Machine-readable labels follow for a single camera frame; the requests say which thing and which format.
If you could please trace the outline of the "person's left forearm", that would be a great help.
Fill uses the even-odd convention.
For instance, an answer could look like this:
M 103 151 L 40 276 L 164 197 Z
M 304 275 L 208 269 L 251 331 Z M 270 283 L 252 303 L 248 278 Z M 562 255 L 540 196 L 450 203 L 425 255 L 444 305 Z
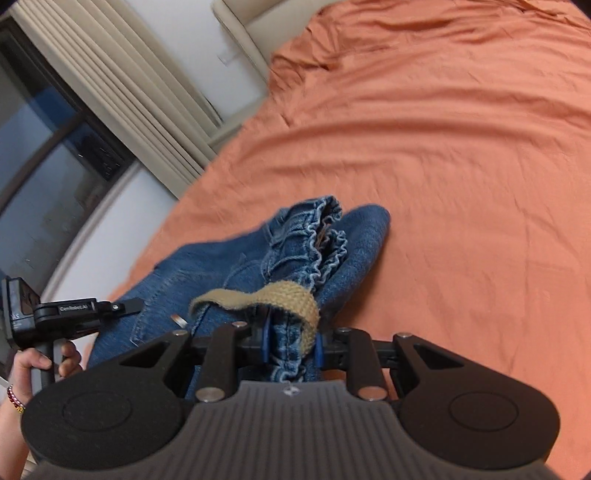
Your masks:
M 4 480 L 20 479 L 29 454 L 21 433 L 21 414 L 12 403 L 1 405 L 0 475 Z

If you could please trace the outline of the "person's left hand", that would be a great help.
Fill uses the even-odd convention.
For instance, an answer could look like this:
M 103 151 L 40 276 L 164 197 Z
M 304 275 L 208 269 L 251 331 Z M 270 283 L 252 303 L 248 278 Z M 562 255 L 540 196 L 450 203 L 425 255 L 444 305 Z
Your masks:
M 67 341 L 61 346 L 62 361 L 57 367 L 57 373 L 61 378 L 67 378 L 83 370 L 81 354 L 76 346 Z M 10 374 L 10 384 L 16 398 L 23 404 L 27 404 L 33 397 L 32 370 L 38 369 L 54 372 L 54 363 L 39 350 L 30 348 L 19 351 L 13 361 Z

